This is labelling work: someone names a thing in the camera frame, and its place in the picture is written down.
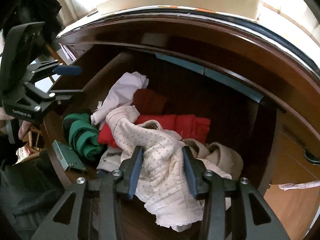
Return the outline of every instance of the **black gripper frame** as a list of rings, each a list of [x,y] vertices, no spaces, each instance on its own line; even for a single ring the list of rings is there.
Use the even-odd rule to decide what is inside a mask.
[[[41,50],[37,38],[42,26],[43,22],[37,22],[13,27],[6,38],[0,68],[0,96],[6,114],[35,124],[42,123],[58,105],[84,97],[82,90],[45,93],[35,87],[35,82],[53,75],[59,66],[57,60],[29,65]]]
[[[182,148],[184,170],[190,193],[205,199],[199,240],[224,240],[226,230],[225,198],[231,198],[232,240],[289,240],[289,236],[267,202],[249,180],[231,180],[206,170],[193,157],[188,146]]]
[[[119,170],[102,179],[73,183],[41,223],[32,240],[123,240],[121,199],[135,194],[143,162],[143,149],[137,146],[130,159]],[[92,199],[99,200],[99,232],[92,226]],[[60,214],[71,211],[66,223],[58,222]]]
[[[280,221],[260,193],[247,179],[223,179],[206,170],[203,162],[183,147],[184,169],[190,193],[196,200],[205,199],[200,240],[226,238],[225,198],[231,198],[232,240],[290,240]],[[123,240],[121,199],[132,199],[143,162],[143,149],[137,146],[132,157],[119,170],[103,179],[74,183],[49,212],[32,240]],[[92,204],[100,197],[99,232],[92,226]],[[66,204],[73,198],[71,206]],[[57,216],[71,209],[68,224],[57,222]]]

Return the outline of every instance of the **beige towel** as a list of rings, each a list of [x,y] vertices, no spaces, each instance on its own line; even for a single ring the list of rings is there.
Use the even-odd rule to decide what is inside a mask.
[[[243,169],[243,160],[236,151],[220,143],[212,143],[208,148],[194,139],[185,139],[184,143],[190,146],[195,158],[207,160],[217,165],[225,173],[230,174],[232,179],[239,179]]]

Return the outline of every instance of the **blue gripper pad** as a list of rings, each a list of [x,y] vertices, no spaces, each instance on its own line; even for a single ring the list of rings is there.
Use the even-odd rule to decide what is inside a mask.
[[[60,65],[57,66],[54,70],[54,73],[58,75],[71,75],[71,76],[78,76],[82,73],[82,68],[79,66],[65,66]]]
[[[132,168],[131,176],[130,176],[130,182],[129,182],[129,191],[128,191],[128,197],[129,199],[133,198],[133,195],[136,193],[138,180],[141,172],[143,162],[143,148],[139,147],[137,159],[134,163],[134,166]]]
[[[183,162],[184,162],[184,173],[187,179],[189,192],[193,196],[193,198],[196,198],[196,196],[198,195],[197,187],[196,187],[196,176],[195,176],[195,173],[193,172],[190,160],[188,158],[186,147],[182,148],[182,152],[183,152]]]

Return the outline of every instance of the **curtain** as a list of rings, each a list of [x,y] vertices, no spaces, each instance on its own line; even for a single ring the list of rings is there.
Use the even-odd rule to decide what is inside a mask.
[[[57,1],[62,6],[59,12],[59,17],[64,27],[79,20],[79,17],[76,13],[76,9],[75,9],[75,6],[73,5],[72,0],[57,0]]]

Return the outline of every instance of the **white dotted cloth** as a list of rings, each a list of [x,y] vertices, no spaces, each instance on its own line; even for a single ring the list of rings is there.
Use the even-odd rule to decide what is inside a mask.
[[[183,170],[181,147],[185,144],[178,141],[177,134],[165,133],[155,120],[133,124],[138,116],[134,106],[121,106],[106,117],[117,145],[123,150],[121,161],[131,158],[137,145],[144,148],[144,162],[135,195],[145,202],[145,208],[151,214],[156,215],[158,225],[177,230],[179,226],[202,220],[201,204],[189,193]],[[229,174],[207,162],[210,169],[231,179]]]

